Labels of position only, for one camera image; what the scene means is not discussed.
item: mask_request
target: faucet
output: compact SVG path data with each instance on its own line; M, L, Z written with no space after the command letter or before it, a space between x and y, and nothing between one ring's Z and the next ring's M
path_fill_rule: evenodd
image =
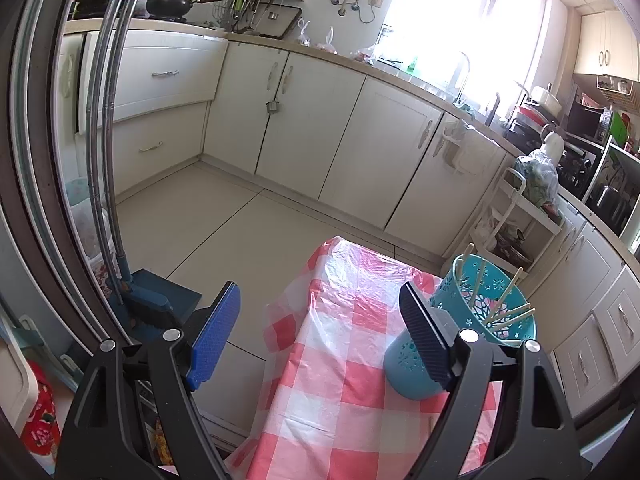
M467 54L465 54L464 52L462 52L461 50L459 52L466 59L466 77L465 77L465 80L462 82L462 86L460 87L460 91L458 92L458 96L454 99L453 104L460 104L462 102L462 94L465 91L466 82L469 81L469 74L471 74L471 61L469 60L469 56Z

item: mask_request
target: metal bolt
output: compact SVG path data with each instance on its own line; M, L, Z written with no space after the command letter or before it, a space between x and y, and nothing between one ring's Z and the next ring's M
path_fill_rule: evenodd
M526 348L527 350L529 350L529 352L540 352L540 343L533 340L533 339L529 339L528 341L525 341L524 343L524 348Z
M480 339L478 332L475 330L471 330L470 328L465 328L462 332L460 332L460 337L466 341L467 343L475 343Z
M100 343L100 350L103 352L111 352L114 348L116 348L116 342L113 339L105 339Z
M180 331L177 328L170 328L162 334L165 341L175 341L180 337Z

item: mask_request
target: table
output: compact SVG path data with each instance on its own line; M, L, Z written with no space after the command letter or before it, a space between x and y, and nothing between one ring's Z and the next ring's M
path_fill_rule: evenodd
M440 278L335 237L265 309L270 355L250 436L225 463L236 480L404 478L447 394L400 396L385 349L404 330L398 293ZM482 463L500 383L490 383L462 472Z

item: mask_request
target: checkered tablecloth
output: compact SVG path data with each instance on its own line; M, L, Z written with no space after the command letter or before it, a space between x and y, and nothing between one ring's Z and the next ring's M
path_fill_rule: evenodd
M427 297L440 283L336 237L266 307L270 355L258 409L249 438L225 461L236 480L404 478L447 398L409 400L385 379L409 280ZM462 472L484 458L499 396L491 383Z

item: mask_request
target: teal basket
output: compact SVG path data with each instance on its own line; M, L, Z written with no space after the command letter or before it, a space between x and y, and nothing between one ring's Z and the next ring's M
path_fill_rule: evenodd
M488 326L481 322L488 316L489 310L495 301L501 297L511 279L498 267L487 261L478 295L476 295L475 301L469 307L467 301L473 293L482 258L474 254L467 257L462 269L462 280L460 281L460 286L458 286L453 277L453 269L456 268L456 262L461 257L458 256L454 260L451 270L440 282L438 290L431 296L430 306L443 308L449 312L460 329L471 328L491 343L500 343L502 340L520 339L525 341L527 339L535 339L536 323L533 316L529 316L497 333L492 333L490 331L491 327L509 320L509 316L503 316L494 323L489 323ZM527 300L518 287L514 286L507 295L502 311L517 308L525 303L527 303ZM387 380L396 392L408 399L422 400L442 392L440 385L429 377L407 329L386 350L384 369Z

